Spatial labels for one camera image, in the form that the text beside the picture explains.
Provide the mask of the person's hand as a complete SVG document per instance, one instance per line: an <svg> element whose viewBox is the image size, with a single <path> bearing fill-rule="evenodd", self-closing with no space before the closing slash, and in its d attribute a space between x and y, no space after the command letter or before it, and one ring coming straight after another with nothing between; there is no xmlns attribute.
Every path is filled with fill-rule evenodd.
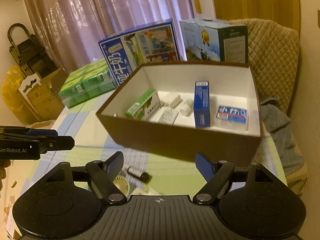
<svg viewBox="0 0 320 240"><path fill-rule="evenodd" d="M0 162L0 184L1 189L3 188L2 180L4 180L7 176L6 168L8 168L11 165L11 160L9 159L1 159Z"/></svg>

